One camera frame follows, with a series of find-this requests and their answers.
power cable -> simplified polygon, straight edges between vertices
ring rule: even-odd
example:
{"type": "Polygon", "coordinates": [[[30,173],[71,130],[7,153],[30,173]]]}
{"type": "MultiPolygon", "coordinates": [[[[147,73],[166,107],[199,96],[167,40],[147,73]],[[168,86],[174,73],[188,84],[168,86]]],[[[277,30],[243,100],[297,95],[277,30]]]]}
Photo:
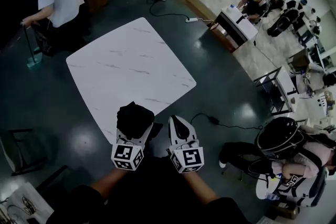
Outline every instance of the power cable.
{"type": "Polygon", "coordinates": [[[190,124],[192,125],[193,124],[193,120],[198,117],[199,115],[204,115],[208,118],[208,120],[214,124],[214,125],[219,125],[219,126],[223,126],[223,127],[226,127],[226,128],[240,128],[240,129],[244,129],[244,130],[247,130],[247,129],[255,129],[255,130],[262,130],[263,127],[262,125],[260,125],[259,127],[241,127],[241,126],[238,126],[238,125],[235,125],[235,126],[228,126],[228,125],[225,125],[225,124],[221,124],[219,122],[219,119],[213,117],[213,116],[209,116],[205,113],[198,113],[196,114],[195,116],[193,116],[193,118],[190,120],[190,124]]]}
{"type": "Polygon", "coordinates": [[[162,17],[162,16],[168,16],[168,15],[176,15],[176,16],[184,16],[184,17],[186,17],[188,20],[190,20],[190,18],[187,16],[187,15],[185,15],[185,14],[179,14],[179,13],[167,13],[167,14],[154,14],[153,12],[152,12],[152,8],[153,8],[153,6],[157,3],[157,2],[159,2],[158,0],[153,0],[153,4],[150,6],[150,8],[149,8],[149,13],[152,15],[152,16],[155,16],[155,17],[162,17]]]}

pink shirt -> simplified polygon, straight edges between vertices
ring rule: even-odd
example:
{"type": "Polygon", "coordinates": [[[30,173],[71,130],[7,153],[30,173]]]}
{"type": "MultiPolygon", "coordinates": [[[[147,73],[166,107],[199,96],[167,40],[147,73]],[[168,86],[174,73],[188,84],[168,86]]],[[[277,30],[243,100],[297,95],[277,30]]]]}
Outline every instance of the pink shirt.
{"type": "MultiPolygon", "coordinates": [[[[318,156],[322,161],[322,165],[325,165],[328,162],[331,153],[330,148],[318,142],[307,142],[303,145],[303,148],[318,156]]],[[[280,174],[282,166],[286,163],[296,163],[304,165],[306,168],[304,169],[305,173],[303,177],[305,178],[315,177],[319,172],[319,168],[311,160],[303,157],[300,154],[297,154],[296,156],[294,156],[294,158],[290,160],[284,160],[283,162],[272,162],[273,172],[276,175],[280,174]]]]}

black helmet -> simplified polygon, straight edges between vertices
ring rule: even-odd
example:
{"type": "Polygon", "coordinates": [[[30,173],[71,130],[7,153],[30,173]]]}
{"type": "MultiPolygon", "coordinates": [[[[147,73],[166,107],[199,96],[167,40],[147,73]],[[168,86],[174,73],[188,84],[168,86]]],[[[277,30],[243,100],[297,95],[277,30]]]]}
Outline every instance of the black helmet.
{"type": "Polygon", "coordinates": [[[298,124],[288,117],[280,117],[268,123],[255,139],[256,146],[278,159],[292,157],[295,145],[304,142],[303,135],[297,132],[298,124]]]}

electrical wire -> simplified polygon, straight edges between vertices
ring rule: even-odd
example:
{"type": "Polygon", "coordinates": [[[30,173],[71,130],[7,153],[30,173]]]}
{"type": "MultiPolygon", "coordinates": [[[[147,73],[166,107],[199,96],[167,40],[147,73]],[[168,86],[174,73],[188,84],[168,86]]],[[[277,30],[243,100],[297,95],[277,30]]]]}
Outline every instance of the electrical wire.
{"type": "Polygon", "coordinates": [[[199,18],[199,19],[197,19],[197,20],[202,20],[203,22],[213,22],[214,20],[205,20],[205,19],[203,19],[203,18],[199,18]]]}
{"type": "Polygon", "coordinates": [[[235,125],[235,126],[228,126],[228,125],[225,125],[225,124],[221,124],[219,122],[219,119],[213,117],[213,116],[209,116],[205,113],[198,113],[196,114],[195,116],[192,117],[192,119],[190,120],[190,124],[192,125],[193,124],[193,120],[198,117],[199,115],[204,115],[208,118],[208,120],[214,124],[214,125],[219,125],[219,126],[222,126],[222,127],[226,127],[226,128],[240,128],[240,129],[244,129],[244,130],[247,130],[247,129],[255,129],[255,130],[262,130],[263,127],[262,125],[260,125],[259,127],[241,127],[241,126],[238,126],[238,125],[235,125]]]}
{"type": "Polygon", "coordinates": [[[157,3],[157,2],[159,2],[159,1],[157,1],[157,0],[153,0],[154,2],[153,2],[153,4],[151,5],[151,7],[149,8],[149,13],[152,15],[152,16],[155,16],[155,17],[162,17],[162,16],[168,16],[168,15],[176,15],[176,16],[184,16],[184,17],[186,17],[188,20],[190,19],[187,15],[185,15],[185,14],[179,14],[179,13],[167,13],[167,14],[154,14],[153,12],[152,12],[152,8],[153,8],[153,6],[157,3]]]}
{"type": "Polygon", "coordinates": [[[257,40],[257,37],[258,37],[258,34],[259,34],[259,32],[260,32],[260,28],[261,28],[261,26],[262,26],[262,24],[263,24],[263,21],[264,21],[264,18],[265,17],[263,17],[262,19],[261,19],[261,22],[260,22],[260,25],[259,25],[259,28],[258,28],[258,32],[257,32],[257,34],[256,34],[256,37],[254,38],[254,40],[253,40],[253,45],[272,63],[272,65],[274,65],[275,66],[275,68],[278,68],[273,62],[272,62],[272,60],[271,59],[269,59],[268,57],[267,57],[267,55],[266,54],[264,54],[258,47],[257,47],[257,43],[256,43],[256,40],[257,40]]]}

marble tabletop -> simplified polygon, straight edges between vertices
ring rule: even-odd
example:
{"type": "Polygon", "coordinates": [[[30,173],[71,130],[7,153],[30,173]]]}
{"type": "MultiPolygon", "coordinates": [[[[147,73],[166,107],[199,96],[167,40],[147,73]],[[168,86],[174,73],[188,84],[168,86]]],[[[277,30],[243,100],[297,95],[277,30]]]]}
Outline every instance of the marble tabletop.
{"type": "Polygon", "coordinates": [[[87,44],[69,56],[67,64],[86,106],[111,144],[115,143],[121,106],[134,101],[157,115],[196,86],[145,18],[87,44]]]}

